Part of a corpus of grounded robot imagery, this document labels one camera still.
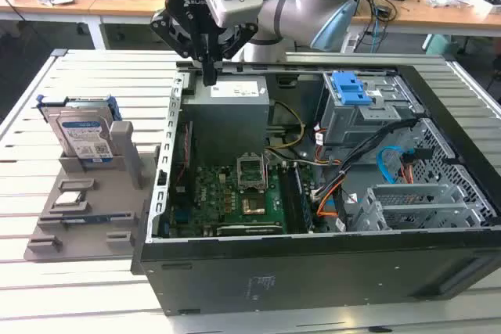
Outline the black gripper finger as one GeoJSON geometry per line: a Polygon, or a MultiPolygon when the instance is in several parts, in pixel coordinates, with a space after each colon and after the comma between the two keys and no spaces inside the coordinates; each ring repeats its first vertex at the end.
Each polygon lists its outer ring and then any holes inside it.
{"type": "Polygon", "coordinates": [[[181,57],[198,63],[204,85],[215,84],[215,33],[213,22],[194,11],[172,15],[158,11],[150,21],[152,31],[181,57]]]}
{"type": "Polygon", "coordinates": [[[222,62],[233,58],[242,47],[258,32],[256,23],[242,23],[229,27],[216,37],[214,53],[214,74],[222,69],[222,62]]]}

